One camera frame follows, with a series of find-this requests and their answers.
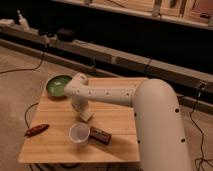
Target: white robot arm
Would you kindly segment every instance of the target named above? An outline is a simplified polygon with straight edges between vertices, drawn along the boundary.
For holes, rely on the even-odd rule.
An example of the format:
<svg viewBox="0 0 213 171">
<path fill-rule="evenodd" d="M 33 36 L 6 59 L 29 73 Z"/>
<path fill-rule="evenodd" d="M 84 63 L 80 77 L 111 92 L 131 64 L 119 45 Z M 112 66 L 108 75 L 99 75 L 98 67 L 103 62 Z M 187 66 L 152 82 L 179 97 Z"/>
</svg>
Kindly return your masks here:
<svg viewBox="0 0 213 171">
<path fill-rule="evenodd" d="M 85 75 L 77 74 L 64 91 L 84 121 L 91 117 L 88 100 L 133 107 L 144 171 L 192 171 L 178 100 L 166 82 L 148 79 L 137 87 L 92 87 Z"/>
</svg>

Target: red marker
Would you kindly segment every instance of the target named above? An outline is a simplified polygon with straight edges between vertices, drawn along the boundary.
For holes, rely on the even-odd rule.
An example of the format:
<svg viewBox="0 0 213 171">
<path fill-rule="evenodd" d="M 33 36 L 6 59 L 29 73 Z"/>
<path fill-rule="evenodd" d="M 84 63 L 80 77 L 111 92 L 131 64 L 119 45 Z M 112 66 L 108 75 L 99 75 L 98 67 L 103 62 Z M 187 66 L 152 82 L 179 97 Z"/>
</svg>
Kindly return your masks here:
<svg viewBox="0 0 213 171">
<path fill-rule="evenodd" d="M 26 131 L 24 136 L 32 137 L 32 136 L 42 133 L 43 131 L 47 130 L 48 128 L 49 128 L 49 124 L 40 124 L 35 127 L 29 128 Z"/>
</svg>

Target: chocolate bar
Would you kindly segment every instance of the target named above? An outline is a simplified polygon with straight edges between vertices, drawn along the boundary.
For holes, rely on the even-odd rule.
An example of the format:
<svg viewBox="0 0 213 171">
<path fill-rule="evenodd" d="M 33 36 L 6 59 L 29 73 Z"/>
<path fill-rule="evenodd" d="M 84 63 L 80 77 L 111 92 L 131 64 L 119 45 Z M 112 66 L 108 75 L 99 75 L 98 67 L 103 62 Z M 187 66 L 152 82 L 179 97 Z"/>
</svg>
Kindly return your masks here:
<svg viewBox="0 0 213 171">
<path fill-rule="evenodd" d="M 111 136 L 112 136 L 111 134 L 104 132 L 98 128 L 95 127 L 90 128 L 90 138 L 95 139 L 105 145 L 109 144 Z"/>
</svg>

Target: wall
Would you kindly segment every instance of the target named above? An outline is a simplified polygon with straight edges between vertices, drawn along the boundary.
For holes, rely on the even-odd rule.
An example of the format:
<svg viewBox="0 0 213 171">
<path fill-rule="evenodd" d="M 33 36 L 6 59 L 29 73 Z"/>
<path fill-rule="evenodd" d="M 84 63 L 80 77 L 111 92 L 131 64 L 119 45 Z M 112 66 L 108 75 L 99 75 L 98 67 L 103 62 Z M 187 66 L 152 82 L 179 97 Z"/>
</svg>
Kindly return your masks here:
<svg viewBox="0 0 213 171">
<path fill-rule="evenodd" d="M 71 28 L 78 39 L 213 73 L 213 31 L 48 0 L 1 0 L 0 17 L 18 22 L 17 9 L 37 29 Z"/>
</svg>

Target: bottle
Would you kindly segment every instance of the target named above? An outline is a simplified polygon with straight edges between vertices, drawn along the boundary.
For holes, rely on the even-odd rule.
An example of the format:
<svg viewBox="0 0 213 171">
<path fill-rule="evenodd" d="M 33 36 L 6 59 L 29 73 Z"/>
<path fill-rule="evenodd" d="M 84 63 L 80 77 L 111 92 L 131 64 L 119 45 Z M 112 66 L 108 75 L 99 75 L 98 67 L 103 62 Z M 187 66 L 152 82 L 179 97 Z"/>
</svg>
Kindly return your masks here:
<svg viewBox="0 0 213 171">
<path fill-rule="evenodd" d="M 24 31 L 30 30 L 30 26 L 29 26 L 26 18 L 23 17 L 23 15 L 21 14 L 20 10 L 18 10 L 17 12 L 18 12 L 18 16 L 19 16 L 19 23 L 20 23 L 22 29 Z"/>
</svg>

